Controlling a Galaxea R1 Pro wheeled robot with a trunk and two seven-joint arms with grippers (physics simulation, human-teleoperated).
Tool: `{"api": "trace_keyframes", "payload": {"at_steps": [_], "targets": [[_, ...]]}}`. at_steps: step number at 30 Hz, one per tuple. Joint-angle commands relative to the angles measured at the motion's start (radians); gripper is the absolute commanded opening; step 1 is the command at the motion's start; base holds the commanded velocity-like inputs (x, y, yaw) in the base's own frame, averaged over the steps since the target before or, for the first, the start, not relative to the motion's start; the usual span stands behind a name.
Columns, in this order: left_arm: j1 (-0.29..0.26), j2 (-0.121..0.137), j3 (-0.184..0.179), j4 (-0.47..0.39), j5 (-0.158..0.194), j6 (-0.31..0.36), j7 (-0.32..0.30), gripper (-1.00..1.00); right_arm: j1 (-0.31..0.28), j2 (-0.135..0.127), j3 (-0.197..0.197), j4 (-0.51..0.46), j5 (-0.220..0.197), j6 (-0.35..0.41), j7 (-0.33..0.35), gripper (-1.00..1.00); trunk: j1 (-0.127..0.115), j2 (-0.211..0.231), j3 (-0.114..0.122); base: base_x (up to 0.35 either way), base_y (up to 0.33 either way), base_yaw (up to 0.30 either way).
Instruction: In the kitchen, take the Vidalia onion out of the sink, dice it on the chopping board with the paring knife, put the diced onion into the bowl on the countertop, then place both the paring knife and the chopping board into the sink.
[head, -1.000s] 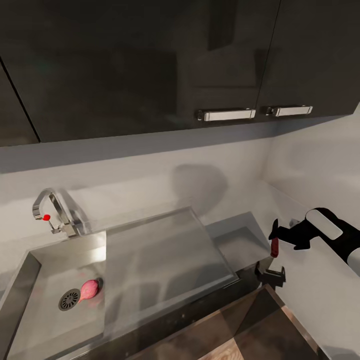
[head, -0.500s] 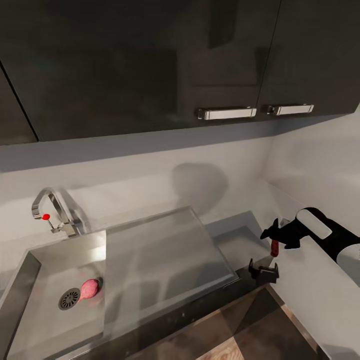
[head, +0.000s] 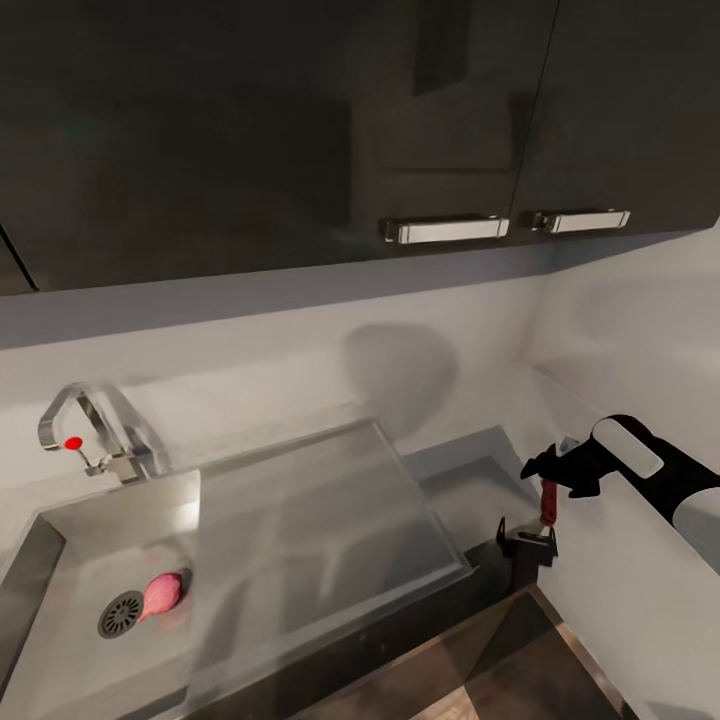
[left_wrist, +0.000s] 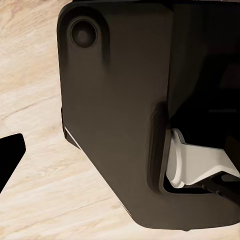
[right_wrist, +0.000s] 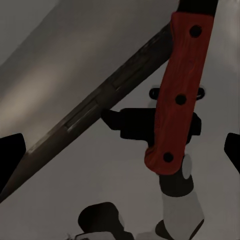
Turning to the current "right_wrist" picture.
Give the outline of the parer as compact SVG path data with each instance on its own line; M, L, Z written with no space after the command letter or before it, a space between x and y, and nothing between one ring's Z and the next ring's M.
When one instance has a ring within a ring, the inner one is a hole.
M170 176L182 164L219 0L180 0L171 14L174 49L156 104L152 172Z

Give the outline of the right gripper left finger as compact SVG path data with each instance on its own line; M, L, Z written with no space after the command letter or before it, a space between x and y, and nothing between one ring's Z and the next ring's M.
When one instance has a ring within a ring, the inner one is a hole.
M21 133L0 138L0 193L26 152Z

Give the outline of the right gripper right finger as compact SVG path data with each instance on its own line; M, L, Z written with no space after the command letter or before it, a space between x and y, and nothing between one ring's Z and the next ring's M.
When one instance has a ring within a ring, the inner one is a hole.
M235 133L228 133L224 151L240 173L240 135Z

